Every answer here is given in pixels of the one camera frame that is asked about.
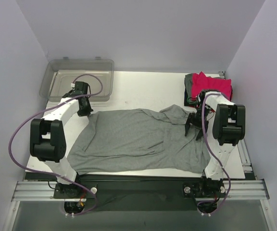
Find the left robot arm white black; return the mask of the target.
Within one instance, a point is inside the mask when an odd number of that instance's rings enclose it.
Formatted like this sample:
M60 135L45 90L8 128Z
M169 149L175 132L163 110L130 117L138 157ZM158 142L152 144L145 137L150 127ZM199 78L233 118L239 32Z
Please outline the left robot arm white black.
M82 192L82 186L76 182L77 172L65 156L64 125L73 115L89 116L93 110L89 98L85 96L62 98L50 111L30 123L30 154L51 169L58 183L66 185L64 191L69 197L77 198Z

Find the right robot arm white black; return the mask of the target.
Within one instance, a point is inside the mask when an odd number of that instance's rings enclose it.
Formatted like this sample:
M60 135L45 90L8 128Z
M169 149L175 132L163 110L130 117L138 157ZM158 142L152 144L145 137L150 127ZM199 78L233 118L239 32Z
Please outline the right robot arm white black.
M231 152L244 139L246 108L231 102L218 91L203 90L196 98L196 112L189 113L185 123L185 136L190 127L199 133L206 144L210 161L204 169L206 178L220 180L226 175L225 166Z

